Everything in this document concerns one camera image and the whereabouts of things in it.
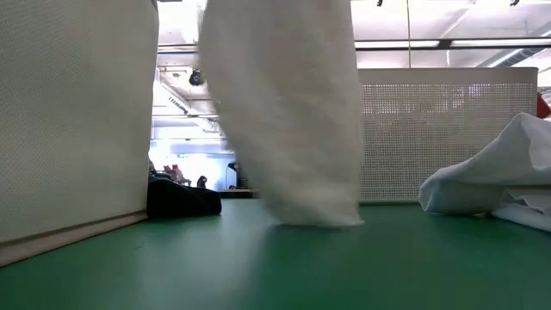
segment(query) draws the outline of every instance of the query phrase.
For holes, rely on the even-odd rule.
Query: green floor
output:
[[[549,309],[551,234],[363,207],[364,226],[278,226],[258,201],[143,222],[0,269],[0,309]]]

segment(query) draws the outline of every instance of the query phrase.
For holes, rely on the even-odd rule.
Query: white partition wall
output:
[[[417,200],[437,169],[472,157],[516,114],[536,114],[536,68],[360,70],[360,81],[362,202]]]
[[[0,245],[144,210],[156,2],[4,0],[0,21]]]

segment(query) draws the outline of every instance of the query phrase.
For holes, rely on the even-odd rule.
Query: white fabric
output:
[[[350,2],[210,0],[200,54],[220,125],[269,210],[288,224],[361,224]]]
[[[426,212],[492,212],[551,232],[551,123],[517,115],[478,154],[429,177],[419,202]]]

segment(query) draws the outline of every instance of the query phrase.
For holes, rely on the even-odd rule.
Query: crumpled white fabric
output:
[[[294,225],[361,224],[350,2],[209,0],[199,51],[220,125],[271,213]]]
[[[430,176],[419,202],[426,212],[491,212],[551,232],[551,122],[515,116],[478,154]]]

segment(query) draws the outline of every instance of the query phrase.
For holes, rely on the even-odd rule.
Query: perforated panel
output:
[[[417,200],[439,168],[472,157],[520,112],[536,113],[537,69],[360,70],[360,200]]]
[[[151,0],[3,0],[0,243],[145,208]]]

